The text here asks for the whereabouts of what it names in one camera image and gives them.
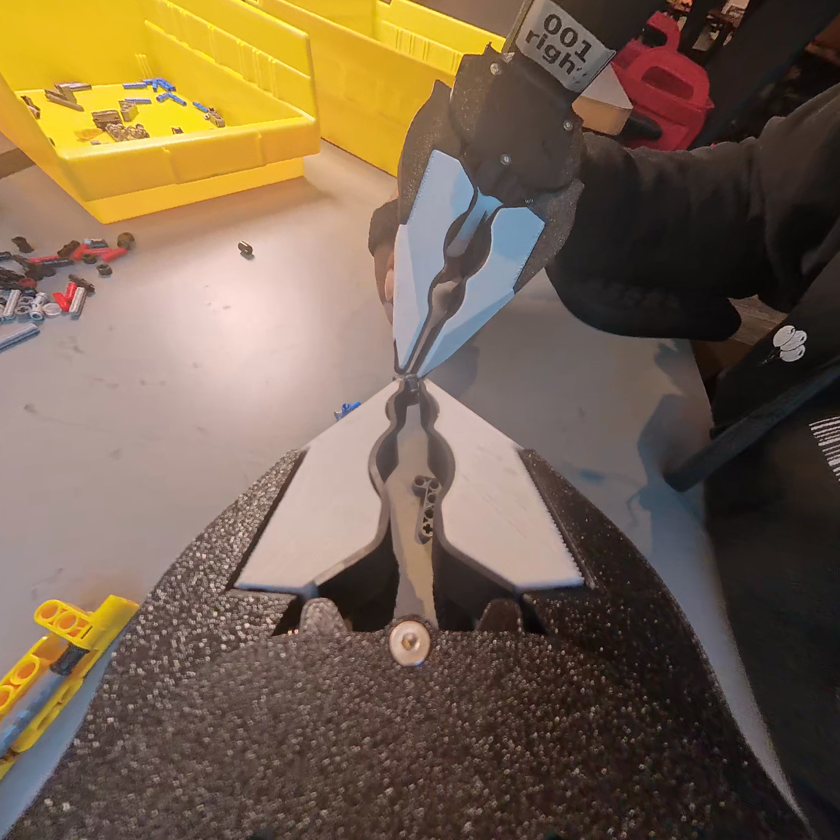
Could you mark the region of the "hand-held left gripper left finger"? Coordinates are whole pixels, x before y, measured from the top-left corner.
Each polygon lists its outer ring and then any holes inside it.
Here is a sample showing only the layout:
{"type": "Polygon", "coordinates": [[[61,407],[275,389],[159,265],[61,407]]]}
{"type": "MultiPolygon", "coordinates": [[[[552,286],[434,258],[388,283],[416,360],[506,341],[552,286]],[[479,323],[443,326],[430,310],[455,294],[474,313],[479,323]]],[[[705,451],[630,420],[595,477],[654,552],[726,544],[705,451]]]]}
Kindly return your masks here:
{"type": "Polygon", "coordinates": [[[392,428],[400,387],[391,382],[303,449],[235,588],[316,592],[380,544],[386,521],[371,458],[392,428]]]}

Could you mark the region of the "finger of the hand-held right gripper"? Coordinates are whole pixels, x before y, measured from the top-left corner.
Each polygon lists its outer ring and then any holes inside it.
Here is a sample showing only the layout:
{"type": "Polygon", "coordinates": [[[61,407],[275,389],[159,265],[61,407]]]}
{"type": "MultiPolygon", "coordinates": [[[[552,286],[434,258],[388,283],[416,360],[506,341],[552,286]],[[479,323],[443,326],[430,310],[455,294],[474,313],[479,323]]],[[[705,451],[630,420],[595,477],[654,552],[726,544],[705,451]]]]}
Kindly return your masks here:
{"type": "Polygon", "coordinates": [[[429,294],[445,268],[448,246],[462,255],[479,222],[476,189],[460,160],[433,150],[408,219],[395,238],[392,326],[398,373],[411,370],[431,312],[429,294]]]}
{"type": "Polygon", "coordinates": [[[515,286],[544,228],[526,206],[502,207],[490,223],[490,251],[463,282],[463,298],[434,337],[417,371],[425,377],[445,362],[514,297],[515,286]]]}

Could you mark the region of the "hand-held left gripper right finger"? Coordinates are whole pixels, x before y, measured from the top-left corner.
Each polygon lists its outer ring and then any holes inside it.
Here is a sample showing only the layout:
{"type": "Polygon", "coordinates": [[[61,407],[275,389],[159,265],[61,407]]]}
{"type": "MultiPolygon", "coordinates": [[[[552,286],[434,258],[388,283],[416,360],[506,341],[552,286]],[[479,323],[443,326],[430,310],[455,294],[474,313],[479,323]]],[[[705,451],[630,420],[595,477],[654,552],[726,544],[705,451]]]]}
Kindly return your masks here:
{"type": "Polygon", "coordinates": [[[426,393],[433,441],[454,461],[439,508],[444,544],[509,590],[583,585],[522,448],[436,384],[426,393]]]}

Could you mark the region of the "dark grey l-shaped beam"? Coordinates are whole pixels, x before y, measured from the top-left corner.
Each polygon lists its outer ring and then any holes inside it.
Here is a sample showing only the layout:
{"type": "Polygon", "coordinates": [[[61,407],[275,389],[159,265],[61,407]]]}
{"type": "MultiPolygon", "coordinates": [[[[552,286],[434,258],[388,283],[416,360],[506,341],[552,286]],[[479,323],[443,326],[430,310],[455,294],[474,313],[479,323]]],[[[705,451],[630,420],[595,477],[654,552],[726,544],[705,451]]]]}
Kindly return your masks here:
{"type": "Polygon", "coordinates": [[[434,536],[434,515],[440,483],[432,476],[417,475],[412,488],[419,501],[416,538],[421,544],[427,544],[434,536]]]}

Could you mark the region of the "yellow plastic bin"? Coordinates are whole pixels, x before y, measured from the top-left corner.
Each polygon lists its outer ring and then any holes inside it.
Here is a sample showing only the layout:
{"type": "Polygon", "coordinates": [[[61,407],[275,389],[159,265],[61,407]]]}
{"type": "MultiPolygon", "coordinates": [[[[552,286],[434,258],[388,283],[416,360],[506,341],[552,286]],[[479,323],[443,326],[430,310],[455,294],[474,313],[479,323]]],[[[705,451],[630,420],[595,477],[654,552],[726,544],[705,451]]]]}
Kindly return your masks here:
{"type": "Polygon", "coordinates": [[[258,1],[310,40],[321,136],[390,175],[436,81],[505,38],[415,2],[258,1]]]}
{"type": "Polygon", "coordinates": [[[2,2],[2,134],[103,223],[295,178],[320,147],[310,40],[246,2],[2,2]],[[147,77],[227,127],[57,148],[16,95],[147,77]]]}

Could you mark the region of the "person's right forearm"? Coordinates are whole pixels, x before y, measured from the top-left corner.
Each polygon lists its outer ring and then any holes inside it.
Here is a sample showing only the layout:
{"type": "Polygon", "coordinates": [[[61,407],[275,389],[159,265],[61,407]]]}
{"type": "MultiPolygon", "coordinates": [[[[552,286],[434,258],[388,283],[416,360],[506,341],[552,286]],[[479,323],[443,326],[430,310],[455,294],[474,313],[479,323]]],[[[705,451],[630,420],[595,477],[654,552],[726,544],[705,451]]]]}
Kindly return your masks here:
{"type": "Polygon", "coordinates": [[[587,133],[581,179],[546,269],[563,305],[606,333],[726,340],[731,299],[791,312],[838,255],[838,86],[739,143],[628,150],[587,133]]]}

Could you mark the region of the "red plastic container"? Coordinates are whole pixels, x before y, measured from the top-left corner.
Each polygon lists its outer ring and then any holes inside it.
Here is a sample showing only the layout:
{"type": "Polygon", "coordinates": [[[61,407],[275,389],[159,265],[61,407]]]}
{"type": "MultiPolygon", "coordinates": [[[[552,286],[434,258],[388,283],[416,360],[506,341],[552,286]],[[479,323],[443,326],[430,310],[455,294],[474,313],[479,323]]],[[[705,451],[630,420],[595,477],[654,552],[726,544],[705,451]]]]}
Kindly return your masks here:
{"type": "Polygon", "coordinates": [[[687,150],[713,109],[707,73],[679,52],[679,37],[677,22],[656,12],[612,60],[632,104],[619,134],[627,148],[687,150]]]}

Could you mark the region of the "group of blue pegs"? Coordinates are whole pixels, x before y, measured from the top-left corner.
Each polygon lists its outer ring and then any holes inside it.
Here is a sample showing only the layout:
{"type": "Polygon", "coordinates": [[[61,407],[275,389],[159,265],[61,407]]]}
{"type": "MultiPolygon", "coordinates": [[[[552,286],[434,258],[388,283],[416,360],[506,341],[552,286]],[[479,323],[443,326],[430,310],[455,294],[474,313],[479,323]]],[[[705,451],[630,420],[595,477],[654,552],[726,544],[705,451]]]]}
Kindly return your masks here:
{"type": "Polygon", "coordinates": [[[188,100],[178,91],[176,85],[163,77],[147,77],[122,84],[122,100],[136,106],[154,102],[171,102],[182,108],[191,107],[202,115],[210,114],[214,109],[198,100],[188,100]]]}

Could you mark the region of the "group of grey brick pieces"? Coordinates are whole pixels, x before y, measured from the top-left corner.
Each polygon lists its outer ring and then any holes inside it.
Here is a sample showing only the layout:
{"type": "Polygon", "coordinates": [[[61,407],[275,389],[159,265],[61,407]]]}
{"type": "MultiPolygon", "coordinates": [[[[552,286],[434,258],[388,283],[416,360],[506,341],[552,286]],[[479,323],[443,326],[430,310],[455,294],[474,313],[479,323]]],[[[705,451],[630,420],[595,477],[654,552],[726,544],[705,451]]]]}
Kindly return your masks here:
{"type": "Polygon", "coordinates": [[[48,88],[16,91],[36,127],[57,148],[72,150],[137,140],[179,137],[228,126],[215,108],[202,115],[171,102],[136,106],[123,101],[122,82],[92,85],[65,82],[48,88]]]}

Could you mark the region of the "pile of black red pegs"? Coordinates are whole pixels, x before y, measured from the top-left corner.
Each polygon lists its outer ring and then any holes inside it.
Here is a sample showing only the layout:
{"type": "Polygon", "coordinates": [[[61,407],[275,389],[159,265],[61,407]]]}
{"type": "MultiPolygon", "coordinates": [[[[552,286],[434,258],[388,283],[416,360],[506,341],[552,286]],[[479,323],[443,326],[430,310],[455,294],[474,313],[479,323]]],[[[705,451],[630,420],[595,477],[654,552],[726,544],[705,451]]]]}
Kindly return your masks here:
{"type": "Polygon", "coordinates": [[[97,294],[95,280],[112,276],[117,260],[137,246],[131,232],[114,243],[105,238],[72,239],[57,252],[36,255],[24,237],[13,239],[16,251],[1,254],[1,351],[41,334],[48,322],[81,320],[97,294]]]}

